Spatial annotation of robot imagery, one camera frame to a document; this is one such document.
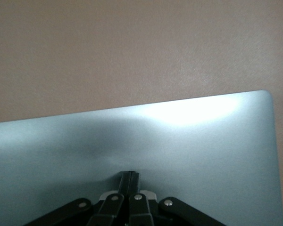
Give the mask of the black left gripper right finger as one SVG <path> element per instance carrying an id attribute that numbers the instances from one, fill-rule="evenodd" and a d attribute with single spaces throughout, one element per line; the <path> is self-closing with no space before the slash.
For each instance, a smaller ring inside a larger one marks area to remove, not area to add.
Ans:
<path id="1" fill-rule="evenodd" d="M 220 221 L 174 198 L 157 201 L 140 189 L 140 174 L 129 171 L 128 205 L 130 226 L 224 226 Z"/>

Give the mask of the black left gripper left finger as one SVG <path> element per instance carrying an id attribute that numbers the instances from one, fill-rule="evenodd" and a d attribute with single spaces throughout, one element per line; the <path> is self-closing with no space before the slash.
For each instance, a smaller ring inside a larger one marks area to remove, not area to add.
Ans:
<path id="1" fill-rule="evenodd" d="M 123 172 L 118 190 L 105 193 L 96 204 L 78 198 L 25 226 L 112 226 L 129 194 L 131 180 L 132 173 Z"/>

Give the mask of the grey laptop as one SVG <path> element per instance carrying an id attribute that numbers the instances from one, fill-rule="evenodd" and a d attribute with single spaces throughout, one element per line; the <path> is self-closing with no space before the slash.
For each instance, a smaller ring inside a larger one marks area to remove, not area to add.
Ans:
<path id="1" fill-rule="evenodd" d="M 0 226 L 96 203 L 123 171 L 227 226 L 283 226 L 265 90 L 1 122 Z"/>

